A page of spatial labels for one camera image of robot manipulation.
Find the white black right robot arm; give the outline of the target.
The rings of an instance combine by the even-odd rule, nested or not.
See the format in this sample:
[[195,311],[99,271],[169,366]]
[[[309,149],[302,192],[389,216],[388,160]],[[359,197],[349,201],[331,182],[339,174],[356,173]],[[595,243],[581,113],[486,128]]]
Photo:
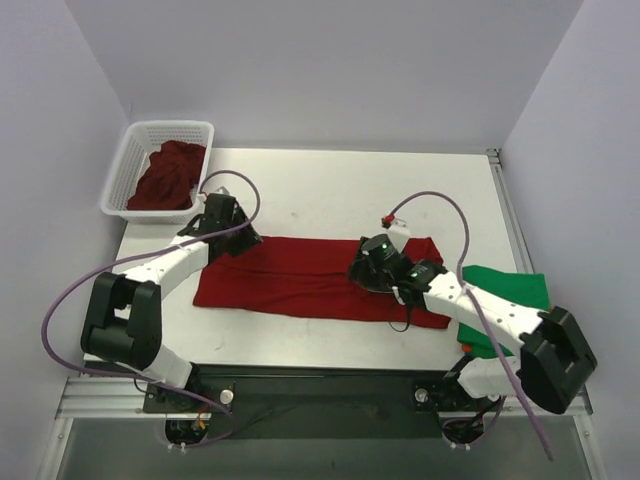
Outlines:
[[526,397],[550,413],[566,412],[597,366],[568,310],[543,311],[475,285],[461,285],[444,266],[428,260],[413,262],[389,243],[377,250],[358,250],[348,275],[366,290],[391,294],[401,305],[450,317],[468,327],[483,328],[485,318],[498,345],[518,359],[509,369]]

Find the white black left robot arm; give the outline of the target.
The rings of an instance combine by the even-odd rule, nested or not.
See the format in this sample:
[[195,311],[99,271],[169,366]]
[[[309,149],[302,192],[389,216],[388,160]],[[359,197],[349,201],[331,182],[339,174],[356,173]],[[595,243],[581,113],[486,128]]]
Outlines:
[[227,221],[204,225],[196,220],[172,238],[165,253],[122,273],[99,274],[81,334],[82,351],[168,385],[166,398],[177,410],[195,409],[203,389],[195,381],[195,366],[163,344],[163,300],[218,258],[236,257],[261,243],[250,224],[239,228]]

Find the red t-shirt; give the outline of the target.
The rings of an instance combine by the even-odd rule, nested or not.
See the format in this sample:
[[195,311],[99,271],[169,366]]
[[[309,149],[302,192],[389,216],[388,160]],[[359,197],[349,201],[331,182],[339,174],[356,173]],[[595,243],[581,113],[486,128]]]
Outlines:
[[358,247],[355,239],[264,237],[241,255],[224,255],[203,269],[193,305],[404,323],[406,308],[393,295],[369,292],[348,279]]

